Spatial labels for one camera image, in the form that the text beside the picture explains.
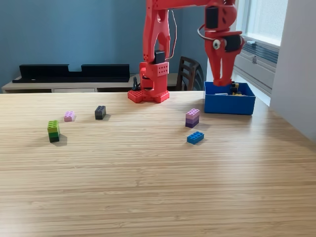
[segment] blue plastic bin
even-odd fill
[[[231,85],[215,86],[213,82],[205,82],[205,113],[252,115],[256,97],[247,83],[239,83],[239,89],[243,95],[215,95],[217,93],[231,94]]]

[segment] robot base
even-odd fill
[[[161,103],[170,97],[169,91],[157,97],[150,97],[144,94],[144,90],[134,91],[130,90],[128,92],[128,98],[135,103],[140,103],[142,101],[154,101],[156,103]]]

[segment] red robotic arm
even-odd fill
[[[235,58],[240,54],[244,40],[242,32],[230,32],[237,17],[235,0],[147,0],[146,22],[143,35],[144,63],[140,64],[141,90],[130,91],[128,97],[135,103],[169,98],[167,75],[169,73],[170,32],[168,10],[205,5],[205,23],[199,35],[205,40],[205,50],[213,72],[214,84],[226,86],[231,76]],[[203,36],[199,31],[205,28]],[[156,41],[159,50],[155,51]]]

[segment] wooden chair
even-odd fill
[[[204,90],[204,74],[201,65],[194,59],[181,57],[176,90]]]

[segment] dark green lego brick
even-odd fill
[[[50,137],[50,138],[52,138],[52,137],[59,137],[59,132],[50,132],[49,134],[48,134],[48,136]]]
[[[49,121],[47,127],[48,133],[59,132],[59,124],[57,120]]]
[[[51,143],[53,143],[53,142],[59,142],[59,137],[50,137],[50,138],[49,138],[49,141],[50,141]]]

